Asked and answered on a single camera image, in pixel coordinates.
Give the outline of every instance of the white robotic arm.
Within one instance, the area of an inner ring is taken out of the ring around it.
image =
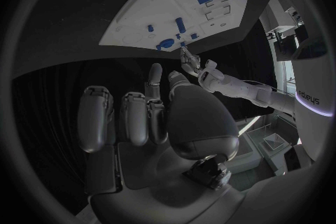
[[[183,52],[184,58],[191,55],[187,48],[182,48],[181,59]],[[182,61],[184,70],[192,72],[194,66],[189,66],[188,60]],[[253,104],[266,108],[268,106],[279,111],[294,114],[294,97],[272,91],[272,88],[266,85],[251,85],[235,77],[224,75],[221,71],[216,69],[217,63],[208,60],[205,69],[199,69],[192,75],[198,77],[198,82],[202,88],[209,92],[218,91],[222,95],[233,98],[245,98],[250,100]]]

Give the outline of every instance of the black curtain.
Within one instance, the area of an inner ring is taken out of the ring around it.
[[[243,41],[202,53],[200,57],[202,66],[211,59],[224,74],[276,87],[272,55],[260,21]],[[91,85],[107,87],[114,97],[115,110],[119,111],[121,98],[128,91],[144,93],[148,71],[156,62],[163,67],[161,96],[167,106],[168,74],[173,70],[184,73],[179,60],[88,60],[44,68],[13,80],[13,105],[26,154],[45,186],[73,214],[87,205],[87,156],[77,143],[76,121],[84,89]],[[198,84],[195,77],[186,76],[191,83]],[[214,94],[236,120],[273,112],[245,99]]]

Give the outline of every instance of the purple light strip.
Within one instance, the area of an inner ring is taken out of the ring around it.
[[[299,98],[298,95],[297,95],[297,92],[295,92],[295,98],[296,98],[296,100],[297,100],[301,105],[303,105],[304,107],[308,108],[309,110],[311,110],[311,111],[313,111],[313,112],[315,112],[315,113],[317,113],[317,114],[320,114],[320,115],[322,115],[322,116],[333,116],[332,113],[324,113],[324,112],[321,112],[321,111],[318,111],[318,110],[312,108],[311,106],[308,106],[308,105],[305,104],[302,100],[300,100],[300,98]]]

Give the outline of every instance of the cable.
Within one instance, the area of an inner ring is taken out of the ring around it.
[[[285,93],[285,94],[288,94],[288,95],[291,95],[292,97],[294,97],[294,94],[290,94],[290,93],[287,92],[287,91],[279,90],[278,88],[274,88],[274,87],[272,87],[272,86],[270,86],[270,85],[267,85],[267,84],[264,84],[264,83],[261,83],[261,82],[258,82],[258,81],[254,81],[254,80],[242,80],[242,81],[244,81],[244,82],[255,82],[255,83],[259,83],[259,84],[262,84],[262,85],[271,87],[271,88],[273,88],[273,89],[275,89],[275,90],[277,90],[277,91],[281,91],[281,92],[283,92],[283,93]]]

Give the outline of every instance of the robotic arm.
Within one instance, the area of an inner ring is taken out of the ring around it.
[[[279,111],[294,114],[294,97],[272,91],[272,88],[266,85],[251,85],[235,77],[224,75],[216,69],[217,63],[212,60],[208,60],[205,69],[201,69],[200,58],[192,55],[185,46],[181,48],[181,64],[183,70],[198,77],[200,86],[208,92],[218,91],[228,97],[248,99],[263,108],[270,106]]]

